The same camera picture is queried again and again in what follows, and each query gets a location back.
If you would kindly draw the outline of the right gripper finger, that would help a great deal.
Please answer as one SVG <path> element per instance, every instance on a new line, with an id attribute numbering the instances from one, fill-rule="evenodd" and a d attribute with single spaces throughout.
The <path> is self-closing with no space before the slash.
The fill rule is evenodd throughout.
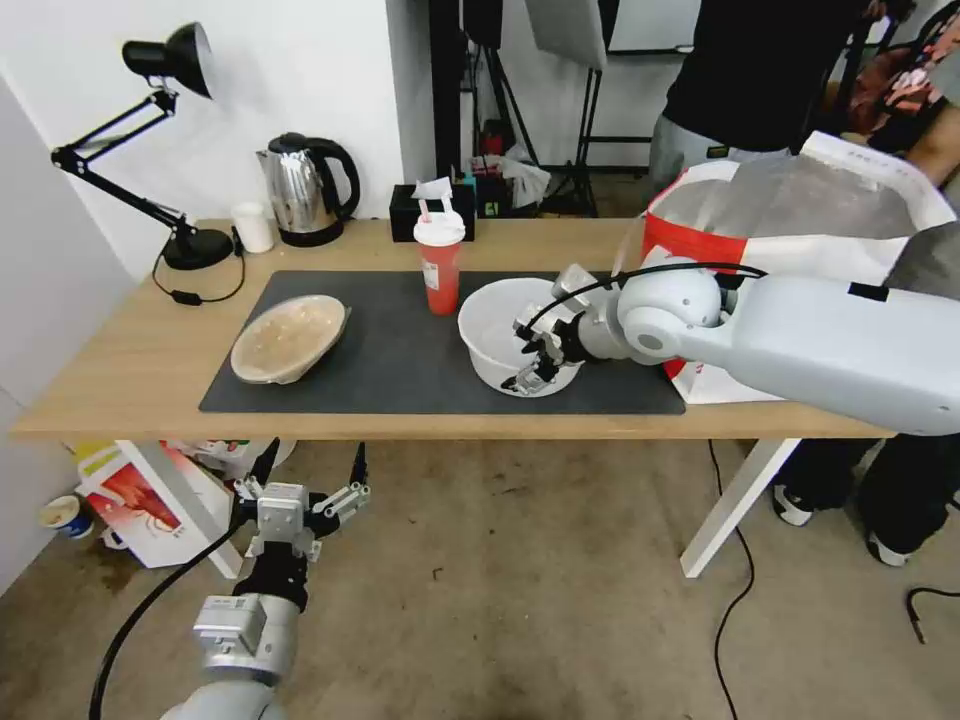
<path id="1" fill-rule="evenodd" d="M 526 367 L 561 366 L 561 339 L 555 332 L 519 328 L 518 338 L 523 342 Z"/>
<path id="2" fill-rule="evenodd" d="M 537 358 L 508 377 L 500 388 L 507 393 L 518 395 L 542 395 L 550 393 L 556 384 L 556 377 L 562 369 L 551 358 Z"/>

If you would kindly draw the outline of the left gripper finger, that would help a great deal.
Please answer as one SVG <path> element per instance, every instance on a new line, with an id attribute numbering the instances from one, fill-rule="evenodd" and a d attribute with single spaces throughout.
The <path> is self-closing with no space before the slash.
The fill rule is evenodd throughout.
<path id="1" fill-rule="evenodd" d="M 368 482 L 366 443 L 356 450 L 348 482 L 330 495 L 311 494 L 311 531 L 315 537 L 337 532 L 371 496 Z"/>
<path id="2" fill-rule="evenodd" d="M 257 501 L 263 494 L 273 470 L 279 450 L 279 439 L 274 438 L 256 458 L 251 469 L 234 481 L 233 511 L 235 518 L 255 518 Z"/>

